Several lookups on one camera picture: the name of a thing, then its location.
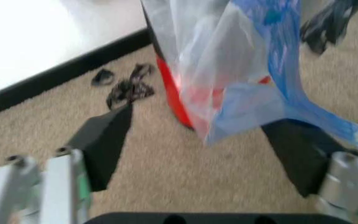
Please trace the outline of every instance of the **white wall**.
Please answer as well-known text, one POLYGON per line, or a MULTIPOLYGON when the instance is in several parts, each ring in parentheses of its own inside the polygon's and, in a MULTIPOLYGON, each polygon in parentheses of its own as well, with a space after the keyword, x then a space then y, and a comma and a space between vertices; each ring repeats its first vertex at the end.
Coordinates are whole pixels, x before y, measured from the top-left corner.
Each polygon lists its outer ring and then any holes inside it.
POLYGON ((0 0, 0 89, 145 27, 140 0, 0 0))

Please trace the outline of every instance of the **carpet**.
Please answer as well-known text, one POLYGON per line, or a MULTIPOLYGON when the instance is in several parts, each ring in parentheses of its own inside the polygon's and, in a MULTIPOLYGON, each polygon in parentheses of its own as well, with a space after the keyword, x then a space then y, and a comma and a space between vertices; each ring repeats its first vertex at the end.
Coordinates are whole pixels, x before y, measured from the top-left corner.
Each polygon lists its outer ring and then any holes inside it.
MULTIPOLYGON (((121 79, 135 63, 155 64, 152 46, 102 68, 121 79)), ((358 122, 358 14, 338 47, 321 57, 302 49, 301 69, 311 100, 358 122)), ((111 86, 90 85, 99 70, 0 112, 0 164, 9 155, 27 154, 42 168, 88 118, 106 113, 111 86)), ((259 128, 206 147, 175 119, 158 71, 144 80, 156 94, 135 102, 117 170, 108 190, 93 194, 91 216, 110 211, 315 212, 313 198, 297 194, 259 128)))

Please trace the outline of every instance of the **floor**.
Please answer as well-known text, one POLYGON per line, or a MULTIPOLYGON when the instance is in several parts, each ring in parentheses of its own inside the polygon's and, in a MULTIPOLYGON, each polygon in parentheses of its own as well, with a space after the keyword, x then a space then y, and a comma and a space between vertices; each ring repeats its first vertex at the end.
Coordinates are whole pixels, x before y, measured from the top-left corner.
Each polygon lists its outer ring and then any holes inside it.
MULTIPOLYGON (((119 80, 139 62, 155 63, 151 46, 103 68, 119 80)), ((301 70, 314 102, 358 122, 358 14, 338 47, 321 57, 303 49, 301 70)), ((0 164, 9 155, 28 154, 42 168, 88 118, 106 113, 111 87, 90 85, 97 71, 0 112, 0 164)), ((135 102, 117 170, 108 190, 93 195, 92 216, 109 211, 315 212, 314 199, 296 193, 260 129, 206 147, 171 113, 158 72, 145 81, 156 94, 135 102)))
POLYGON ((140 0, 0 0, 0 90, 145 27, 140 0))

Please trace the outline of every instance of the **black baseboard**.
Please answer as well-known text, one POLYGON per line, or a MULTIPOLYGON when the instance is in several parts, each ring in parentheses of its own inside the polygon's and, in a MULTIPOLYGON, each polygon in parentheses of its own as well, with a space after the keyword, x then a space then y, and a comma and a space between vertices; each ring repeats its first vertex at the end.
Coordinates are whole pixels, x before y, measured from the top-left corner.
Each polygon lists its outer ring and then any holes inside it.
POLYGON ((0 90, 0 111, 150 44, 147 29, 0 90))

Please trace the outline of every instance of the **translucent plastic bag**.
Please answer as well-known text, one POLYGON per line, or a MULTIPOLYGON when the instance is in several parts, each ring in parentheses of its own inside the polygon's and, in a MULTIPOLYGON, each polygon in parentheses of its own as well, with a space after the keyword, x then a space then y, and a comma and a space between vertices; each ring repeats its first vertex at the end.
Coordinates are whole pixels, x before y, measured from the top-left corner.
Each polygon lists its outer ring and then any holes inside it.
POLYGON ((358 147, 358 124, 318 107, 302 89, 299 0, 143 0, 143 5, 180 99, 205 142, 290 118, 358 147))

